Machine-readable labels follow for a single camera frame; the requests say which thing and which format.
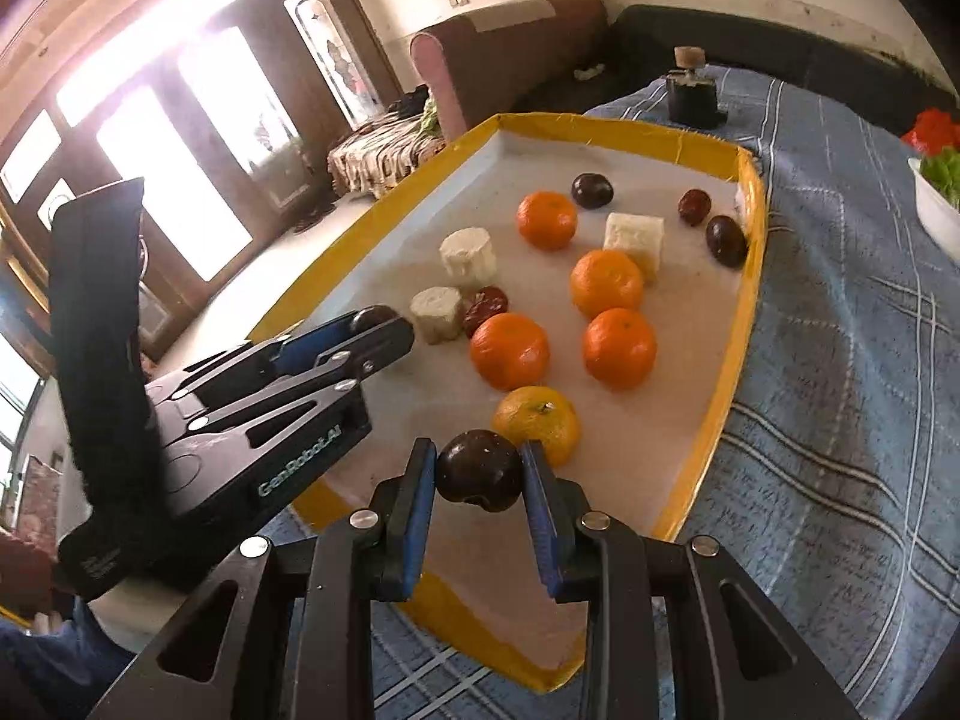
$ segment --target screw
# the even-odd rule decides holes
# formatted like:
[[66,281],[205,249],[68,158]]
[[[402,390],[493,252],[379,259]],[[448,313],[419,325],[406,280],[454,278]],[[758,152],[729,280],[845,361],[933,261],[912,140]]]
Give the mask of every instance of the screw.
[[603,512],[587,512],[580,522],[589,531],[606,531],[610,526],[610,518]]
[[360,509],[359,512],[350,515],[350,525],[358,531],[368,531],[377,522],[380,522],[380,515],[370,509]]
[[244,557],[261,557],[270,549],[270,541],[263,536],[251,536],[245,538],[240,544],[240,554]]
[[720,552],[720,542],[713,536],[693,536],[690,546],[700,557],[716,557]]

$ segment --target cork lid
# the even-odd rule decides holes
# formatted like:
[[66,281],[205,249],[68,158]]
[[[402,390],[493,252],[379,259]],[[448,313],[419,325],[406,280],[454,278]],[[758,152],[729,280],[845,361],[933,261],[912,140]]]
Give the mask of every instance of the cork lid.
[[707,55],[699,46],[677,46],[673,56],[677,67],[684,70],[697,70],[707,65]]

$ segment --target blue jeans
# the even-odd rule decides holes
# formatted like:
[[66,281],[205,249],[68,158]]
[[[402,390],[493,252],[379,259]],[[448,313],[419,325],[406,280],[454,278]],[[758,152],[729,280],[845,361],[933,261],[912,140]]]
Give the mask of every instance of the blue jeans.
[[28,637],[0,620],[0,656],[16,669],[51,720],[83,720],[133,660],[133,653],[114,644],[79,599],[73,619],[46,637]]

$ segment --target blue gripper pad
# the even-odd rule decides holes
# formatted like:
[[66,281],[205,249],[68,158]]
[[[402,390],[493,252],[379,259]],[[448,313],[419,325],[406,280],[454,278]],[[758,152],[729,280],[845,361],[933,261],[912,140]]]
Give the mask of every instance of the blue gripper pad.
[[[534,543],[536,570],[547,593],[551,598],[556,598],[560,590],[559,538],[544,485],[552,482],[555,488],[557,480],[546,466],[544,450],[539,442],[525,442],[520,447],[520,456],[523,458],[523,504],[527,509],[530,538]],[[539,471],[538,464],[546,467],[546,474]]]
[[308,333],[286,341],[274,360],[278,375],[296,376],[313,367],[317,355],[339,346],[350,337],[350,321],[355,311],[322,324]]
[[437,447],[429,439],[417,439],[413,454],[421,453],[424,464],[416,481],[413,507],[406,533],[403,535],[403,597],[410,598],[424,568],[426,535],[433,514],[434,472],[437,467]]

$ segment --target black sofa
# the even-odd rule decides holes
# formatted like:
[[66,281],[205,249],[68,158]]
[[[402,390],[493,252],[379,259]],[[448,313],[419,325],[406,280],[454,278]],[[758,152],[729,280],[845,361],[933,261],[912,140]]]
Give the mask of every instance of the black sofa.
[[701,46],[715,64],[759,71],[833,98],[898,136],[925,108],[960,119],[951,93],[899,60],[790,26],[659,5],[631,5],[621,12],[587,63],[602,62],[603,74],[589,81],[570,74],[555,77],[525,95],[514,110],[584,113],[672,69],[674,46]]

